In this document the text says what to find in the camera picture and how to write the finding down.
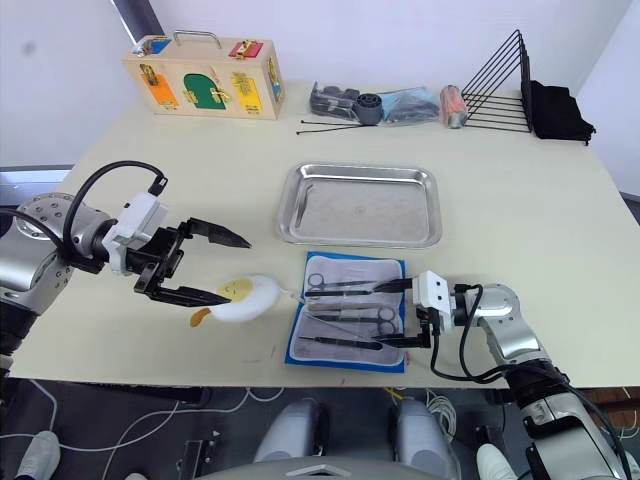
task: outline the black cloth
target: black cloth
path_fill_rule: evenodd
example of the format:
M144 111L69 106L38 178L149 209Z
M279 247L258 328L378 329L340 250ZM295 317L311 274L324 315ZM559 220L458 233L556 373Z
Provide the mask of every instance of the black cloth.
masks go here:
M596 129L580 115L576 99L565 87L545 86L531 81L533 130L539 138L557 140L591 140Z

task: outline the wooden box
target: wooden box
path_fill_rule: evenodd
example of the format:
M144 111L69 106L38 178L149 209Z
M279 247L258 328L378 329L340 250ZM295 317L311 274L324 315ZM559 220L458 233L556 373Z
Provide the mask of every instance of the wooden box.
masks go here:
M284 100L271 40L180 30L144 37L123 63L155 113L275 119Z

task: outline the white sneaker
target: white sneaker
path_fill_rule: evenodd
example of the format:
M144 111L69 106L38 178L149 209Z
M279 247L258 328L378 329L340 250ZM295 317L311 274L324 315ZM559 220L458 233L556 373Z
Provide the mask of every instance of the white sneaker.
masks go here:
M59 461L58 437L55 433L45 430L31 440L16 476L27 475L34 480L49 480Z
M490 443L478 449L476 461L480 480L518 480L502 452Z
M631 470L631 478L633 480L640 480L640 467L638 462L629 452L624 452L627 455L627 461L629 462L629 470Z

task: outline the gray cylinder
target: gray cylinder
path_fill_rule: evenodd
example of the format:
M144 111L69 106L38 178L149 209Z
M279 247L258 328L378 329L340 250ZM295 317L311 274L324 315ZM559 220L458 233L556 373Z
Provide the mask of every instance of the gray cylinder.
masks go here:
M353 111L362 125L377 125L382 120L382 99L375 93L363 93L353 104Z

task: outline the orange panel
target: orange panel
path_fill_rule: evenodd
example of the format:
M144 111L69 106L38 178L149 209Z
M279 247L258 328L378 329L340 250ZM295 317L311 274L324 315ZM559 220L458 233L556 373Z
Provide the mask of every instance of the orange panel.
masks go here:
M164 76L155 76L157 85L151 85L147 81L147 77L144 74L140 76L142 77L142 80L147 85L147 87L149 87L149 90L151 91L153 98L155 98L156 102L158 102L158 105L163 106L167 110L175 110L176 108L178 108L178 101L176 100L176 97L173 96L173 92L169 88L169 85L167 84Z

